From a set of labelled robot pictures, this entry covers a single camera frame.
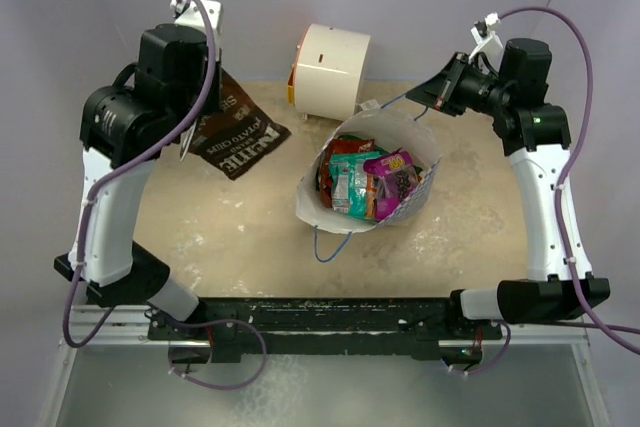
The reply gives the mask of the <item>blue checkered paper bag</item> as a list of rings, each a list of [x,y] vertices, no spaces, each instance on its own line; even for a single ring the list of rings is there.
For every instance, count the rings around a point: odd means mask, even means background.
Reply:
[[[427,203],[441,151],[432,131],[404,111],[368,100],[328,138],[296,191],[296,216],[311,226],[314,239],[324,231],[344,240],[412,219]]]

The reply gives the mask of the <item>purple Lot 100 gummy bag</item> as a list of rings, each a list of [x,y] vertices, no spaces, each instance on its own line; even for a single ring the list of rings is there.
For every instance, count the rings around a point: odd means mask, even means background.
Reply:
[[[363,168],[375,181],[375,219],[378,221],[389,217],[420,182],[413,159],[404,149],[366,160]]]

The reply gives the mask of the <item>brown Kettle chips bag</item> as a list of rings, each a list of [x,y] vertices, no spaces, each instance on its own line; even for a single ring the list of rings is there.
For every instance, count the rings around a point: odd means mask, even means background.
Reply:
[[[290,136],[241,85],[221,72],[220,110],[200,118],[181,144],[180,158],[193,154],[234,181]]]

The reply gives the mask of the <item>red Doritos chips bag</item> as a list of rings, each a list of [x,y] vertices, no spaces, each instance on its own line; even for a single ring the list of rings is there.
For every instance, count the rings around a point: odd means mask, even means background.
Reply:
[[[357,154],[373,152],[375,141],[362,139],[352,135],[334,137],[329,141],[320,155],[319,165],[316,171],[316,191],[324,207],[332,207],[332,188],[334,185],[331,173],[331,161],[338,162],[352,160]]]

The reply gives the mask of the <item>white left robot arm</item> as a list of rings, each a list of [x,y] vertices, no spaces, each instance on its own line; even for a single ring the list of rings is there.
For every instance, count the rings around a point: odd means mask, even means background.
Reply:
[[[184,339],[206,325],[199,298],[133,234],[162,148],[178,141],[219,97],[216,31],[172,23],[143,32],[138,58],[86,100],[81,120],[83,205],[71,251],[55,270],[86,282],[101,307],[149,303]]]

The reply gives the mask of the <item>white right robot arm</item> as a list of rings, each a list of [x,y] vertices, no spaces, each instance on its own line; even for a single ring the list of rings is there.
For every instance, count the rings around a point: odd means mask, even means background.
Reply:
[[[446,330],[467,338],[480,320],[511,324],[573,320],[610,296],[610,284],[593,274],[581,242],[570,181],[565,111],[546,102],[552,53],[539,40],[507,42],[500,68],[485,73],[457,52],[434,77],[407,93],[428,109],[455,117],[471,109],[489,116],[520,189],[528,244],[527,277],[490,289],[452,293]]]

